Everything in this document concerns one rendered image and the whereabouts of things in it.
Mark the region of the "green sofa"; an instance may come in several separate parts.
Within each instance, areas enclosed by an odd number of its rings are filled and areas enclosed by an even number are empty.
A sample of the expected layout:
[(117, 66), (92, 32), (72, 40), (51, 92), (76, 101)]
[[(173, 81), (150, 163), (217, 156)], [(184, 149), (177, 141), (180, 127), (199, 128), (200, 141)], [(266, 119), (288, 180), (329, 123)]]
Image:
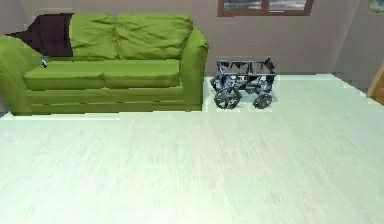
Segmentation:
[(72, 57), (0, 35), (0, 98), (13, 115), (201, 110), (209, 42), (190, 16), (72, 14)]

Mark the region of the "green framed wall picture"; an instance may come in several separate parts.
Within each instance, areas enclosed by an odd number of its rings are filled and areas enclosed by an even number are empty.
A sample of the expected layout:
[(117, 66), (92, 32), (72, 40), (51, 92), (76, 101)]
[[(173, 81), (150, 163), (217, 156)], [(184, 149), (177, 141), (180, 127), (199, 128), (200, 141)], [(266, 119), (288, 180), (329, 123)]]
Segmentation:
[(372, 12), (384, 12), (384, 0), (368, 0), (368, 6)]

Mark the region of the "dark purple cloth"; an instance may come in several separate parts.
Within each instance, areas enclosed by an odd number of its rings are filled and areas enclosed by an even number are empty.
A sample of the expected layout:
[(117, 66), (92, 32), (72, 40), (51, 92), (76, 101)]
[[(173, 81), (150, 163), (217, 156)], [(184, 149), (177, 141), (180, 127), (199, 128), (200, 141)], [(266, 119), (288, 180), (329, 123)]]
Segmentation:
[(26, 30), (8, 36), (22, 40), (43, 56), (72, 57), (69, 37), (72, 16), (72, 13), (38, 15)]

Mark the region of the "dark grey wheeled cart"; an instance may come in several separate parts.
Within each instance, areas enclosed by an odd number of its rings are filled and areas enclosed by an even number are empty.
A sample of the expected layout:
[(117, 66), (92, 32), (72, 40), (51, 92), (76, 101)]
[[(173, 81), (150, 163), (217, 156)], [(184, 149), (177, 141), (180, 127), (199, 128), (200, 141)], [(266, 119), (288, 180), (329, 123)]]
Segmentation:
[(217, 75), (210, 80), (216, 92), (214, 102), (220, 109), (234, 109), (242, 98), (241, 90), (256, 94), (253, 105), (264, 109), (272, 103), (276, 70), (271, 57), (263, 61), (225, 60), (216, 62)]

